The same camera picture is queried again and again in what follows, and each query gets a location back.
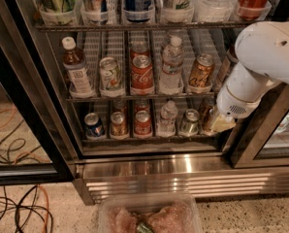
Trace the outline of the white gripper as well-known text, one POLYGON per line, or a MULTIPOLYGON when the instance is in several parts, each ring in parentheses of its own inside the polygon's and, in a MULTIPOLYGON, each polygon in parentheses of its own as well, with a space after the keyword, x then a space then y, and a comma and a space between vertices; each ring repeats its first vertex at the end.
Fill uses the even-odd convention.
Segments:
POLYGON ((226 85, 223 85, 216 98, 217 109, 212 115, 210 129, 223 132, 236 126, 234 118, 246 118, 259 106, 261 100, 245 102, 234 96, 226 85))

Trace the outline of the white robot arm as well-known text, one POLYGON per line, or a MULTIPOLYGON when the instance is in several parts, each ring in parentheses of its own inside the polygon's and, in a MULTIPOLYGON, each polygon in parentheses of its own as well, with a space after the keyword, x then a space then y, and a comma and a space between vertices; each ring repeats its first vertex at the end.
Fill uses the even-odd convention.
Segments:
POLYGON ((238 63, 222 85, 209 128, 223 132, 246 118, 262 97, 280 83, 289 84, 289 21, 253 23, 235 42, 238 63))

